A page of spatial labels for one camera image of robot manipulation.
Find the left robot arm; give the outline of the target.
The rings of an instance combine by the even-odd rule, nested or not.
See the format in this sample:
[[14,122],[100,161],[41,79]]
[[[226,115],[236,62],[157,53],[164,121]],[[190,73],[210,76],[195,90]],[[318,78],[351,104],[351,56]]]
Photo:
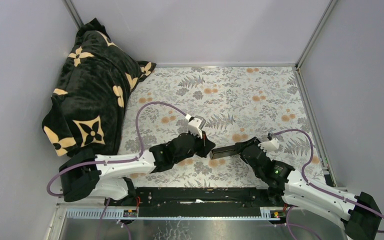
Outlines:
[[58,169],[62,197],[68,203],[104,197],[128,206],[135,200],[128,175],[164,172],[193,156],[207,157],[215,146],[205,134],[199,137],[188,132],[138,154],[101,155],[90,148],[82,150]]

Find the black paper box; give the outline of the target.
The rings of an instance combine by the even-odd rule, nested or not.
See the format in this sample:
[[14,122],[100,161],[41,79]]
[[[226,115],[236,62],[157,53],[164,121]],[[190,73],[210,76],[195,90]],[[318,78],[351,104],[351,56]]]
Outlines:
[[230,157],[230,156],[238,155],[239,150],[240,149],[236,145],[216,147],[209,152],[209,157],[211,160]]

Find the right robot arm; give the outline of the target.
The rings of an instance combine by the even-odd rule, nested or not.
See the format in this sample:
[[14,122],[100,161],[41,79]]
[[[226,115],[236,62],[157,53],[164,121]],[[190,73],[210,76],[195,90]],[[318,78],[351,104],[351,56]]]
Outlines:
[[354,195],[305,179],[293,166],[267,156],[279,146],[277,138],[261,142],[257,137],[235,144],[240,158],[268,185],[266,198],[271,205],[285,203],[308,210],[337,225],[352,240],[375,239],[382,219],[373,213],[379,207],[371,195]]

